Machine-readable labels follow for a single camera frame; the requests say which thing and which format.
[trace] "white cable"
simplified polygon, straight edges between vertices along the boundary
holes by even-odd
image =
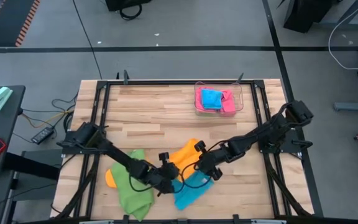
[[[347,68],[345,67],[344,65],[342,65],[339,60],[333,55],[333,53],[331,52],[331,38],[333,37],[333,34],[335,32],[335,30],[343,23],[345,22],[346,20],[348,20],[348,18],[352,17],[355,13],[358,12],[358,9],[356,9],[352,14],[350,14],[350,16],[346,17],[344,20],[342,20],[338,25],[336,25],[336,27],[333,29],[333,31],[331,32],[331,35],[329,36],[329,39],[328,39],[328,51],[329,51],[329,54],[331,54],[331,56],[335,59],[335,61],[342,67],[342,68],[345,68],[346,70],[358,70],[358,68]]]

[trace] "pink cloth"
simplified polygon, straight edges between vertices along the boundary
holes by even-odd
[[[216,113],[216,110],[206,110],[203,108],[203,104],[201,101],[201,90],[208,89],[213,90],[210,87],[199,87],[196,90],[196,109],[202,113]],[[235,114],[236,113],[236,106],[234,104],[234,97],[233,92],[231,90],[222,90],[222,109],[219,111],[222,114]]]

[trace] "blue cloth in container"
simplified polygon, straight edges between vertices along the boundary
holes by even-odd
[[[204,109],[222,109],[222,92],[217,90],[202,89],[201,103]]]
[[[204,184],[206,181],[208,181],[208,179],[209,176],[197,170],[194,172],[194,174],[189,176],[185,182],[190,186],[196,187]],[[172,185],[175,191],[180,190],[182,184],[183,183],[177,179],[172,181]],[[184,210],[187,206],[191,205],[195,200],[202,196],[213,184],[214,182],[210,180],[205,186],[198,189],[192,189],[184,186],[184,188],[179,193],[174,194],[176,207],[179,210]]]

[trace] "black desk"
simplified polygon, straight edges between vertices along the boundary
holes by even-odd
[[[9,191],[14,188],[12,180],[14,171],[58,179],[59,169],[43,163],[8,152],[17,116],[21,114],[21,104],[25,92],[24,86],[7,86],[13,93],[0,111],[0,138],[8,145],[7,150],[0,153],[0,202],[7,199]],[[4,215],[6,202],[0,203],[0,223]]]

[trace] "green cloth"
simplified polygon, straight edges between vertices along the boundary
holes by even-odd
[[[134,159],[145,159],[144,150],[135,150],[129,153]],[[112,177],[117,185],[119,203],[128,215],[133,215],[138,221],[142,221],[154,204],[153,189],[144,192],[136,192],[129,185],[129,173],[125,167],[115,162],[111,167]],[[135,189],[145,189],[146,185],[132,178],[132,185]]]

